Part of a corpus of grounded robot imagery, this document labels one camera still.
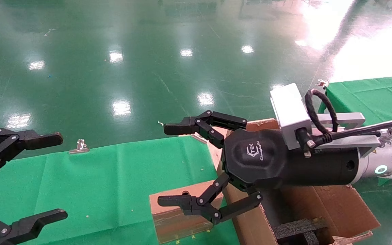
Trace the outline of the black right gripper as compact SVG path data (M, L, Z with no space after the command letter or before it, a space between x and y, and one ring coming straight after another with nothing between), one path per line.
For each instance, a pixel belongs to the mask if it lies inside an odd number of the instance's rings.
M353 183L359 166L355 148L313 149L305 157L301 149L289 150L280 130L246 131L244 118L205 111L179 123L164 124L165 135L198 133L216 148L223 148L224 171L199 197L189 194L159 196L158 205L179 207L186 216L202 216L214 225L260 205L260 191L222 208L212 202L232 182L236 188L329 186ZM225 137L213 127L233 132Z

